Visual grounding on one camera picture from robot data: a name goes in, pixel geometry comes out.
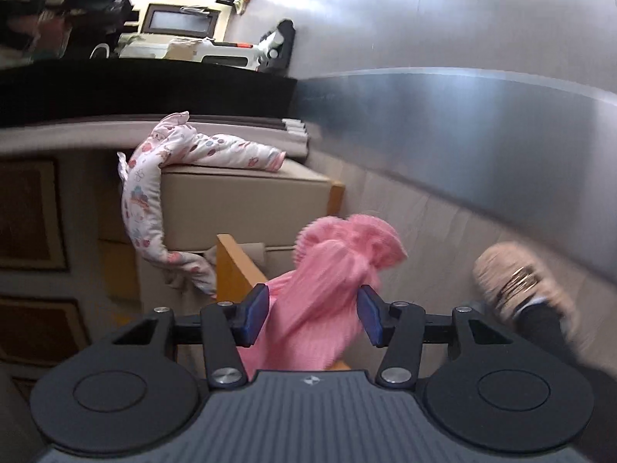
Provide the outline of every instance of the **wrinkled fabric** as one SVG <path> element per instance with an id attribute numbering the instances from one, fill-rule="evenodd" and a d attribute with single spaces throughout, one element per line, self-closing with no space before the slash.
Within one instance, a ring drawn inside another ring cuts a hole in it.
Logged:
<path id="1" fill-rule="evenodd" d="M 160 205 L 161 168 L 193 164 L 275 172 L 281 168 L 285 152 L 233 135 L 198 134 L 186 124 L 188 119 L 188 112 L 165 117 L 128 162 L 123 153 L 118 153 L 118 173 L 123 181 L 122 219 L 140 256 L 159 268 L 189 276 L 202 292 L 214 294 L 216 273 L 205 258 L 192 252 L 170 252 L 165 247 Z"/>
<path id="2" fill-rule="evenodd" d="M 296 269 L 268 282 L 270 313 L 255 345 L 238 348 L 249 377 L 257 369 L 324 370 L 362 330 L 356 297 L 379 290 L 378 270 L 407 254 L 396 231 L 366 215 L 317 219 L 298 235 Z"/>

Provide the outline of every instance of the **pink fabric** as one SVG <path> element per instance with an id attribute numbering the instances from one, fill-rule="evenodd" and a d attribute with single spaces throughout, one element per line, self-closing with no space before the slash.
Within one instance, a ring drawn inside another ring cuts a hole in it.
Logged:
<path id="1" fill-rule="evenodd" d="M 268 282 L 270 313 L 257 342 L 239 348 L 249 377 L 257 369 L 324 370 L 362 330 L 356 293 L 379 290 L 378 270 L 407 257 L 396 231 L 381 219 L 323 217 L 295 243 L 296 270 Z"/>

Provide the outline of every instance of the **screw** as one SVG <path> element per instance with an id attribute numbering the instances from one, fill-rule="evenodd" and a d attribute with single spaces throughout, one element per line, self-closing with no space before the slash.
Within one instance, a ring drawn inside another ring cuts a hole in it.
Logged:
<path id="1" fill-rule="evenodd" d="M 388 367 L 381 371 L 381 379 L 393 385 L 400 385 L 411 379 L 411 373 L 402 367 Z"/>
<path id="2" fill-rule="evenodd" d="M 242 373 L 234 367 L 221 367 L 212 373 L 212 379 L 219 385 L 229 385 L 242 379 Z"/>

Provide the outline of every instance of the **shoe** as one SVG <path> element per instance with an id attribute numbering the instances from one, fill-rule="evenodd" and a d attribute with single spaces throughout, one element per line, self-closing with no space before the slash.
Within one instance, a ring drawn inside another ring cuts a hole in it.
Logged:
<path id="1" fill-rule="evenodd" d="M 545 303 L 558 311 L 573 339 L 579 315 L 575 303 L 531 250 L 516 242 L 495 244 L 477 259 L 473 276 L 485 300 L 504 323 L 529 305 Z"/>

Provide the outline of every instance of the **white logo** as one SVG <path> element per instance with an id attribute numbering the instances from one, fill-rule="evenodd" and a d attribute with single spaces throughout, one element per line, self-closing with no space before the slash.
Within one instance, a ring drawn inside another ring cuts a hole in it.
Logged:
<path id="1" fill-rule="evenodd" d="M 304 378 L 302 381 L 309 386 L 313 386 L 319 383 L 321 380 L 317 376 L 309 376 L 307 378 Z"/>

